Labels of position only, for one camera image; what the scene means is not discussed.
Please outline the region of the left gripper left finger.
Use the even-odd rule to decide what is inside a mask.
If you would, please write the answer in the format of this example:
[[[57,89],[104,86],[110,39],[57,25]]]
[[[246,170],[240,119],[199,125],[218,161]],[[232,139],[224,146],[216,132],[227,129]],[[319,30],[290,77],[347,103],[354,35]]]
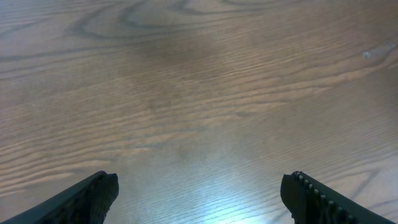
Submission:
[[[4,223],[103,224],[118,194],[118,176],[101,170]]]

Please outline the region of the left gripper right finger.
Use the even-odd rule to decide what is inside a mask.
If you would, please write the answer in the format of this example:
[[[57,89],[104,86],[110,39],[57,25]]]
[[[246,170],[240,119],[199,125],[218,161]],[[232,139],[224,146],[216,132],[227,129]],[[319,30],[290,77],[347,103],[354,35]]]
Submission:
[[[298,224],[394,224],[309,175],[283,175],[280,197]]]

